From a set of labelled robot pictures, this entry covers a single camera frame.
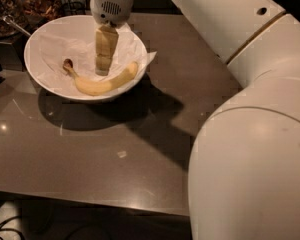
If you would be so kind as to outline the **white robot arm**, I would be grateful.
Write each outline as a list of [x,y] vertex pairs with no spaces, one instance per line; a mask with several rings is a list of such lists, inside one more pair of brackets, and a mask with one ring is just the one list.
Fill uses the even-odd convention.
[[193,240],[300,240],[300,22],[273,0],[172,1],[242,87],[193,145]]

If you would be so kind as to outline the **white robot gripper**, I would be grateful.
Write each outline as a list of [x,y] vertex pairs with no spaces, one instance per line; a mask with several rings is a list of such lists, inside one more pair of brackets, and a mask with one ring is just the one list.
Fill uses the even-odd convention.
[[95,71],[97,75],[109,73],[119,34],[114,25],[124,24],[130,17],[134,0],[90,0],[90,10],[101,25],[95,32]]

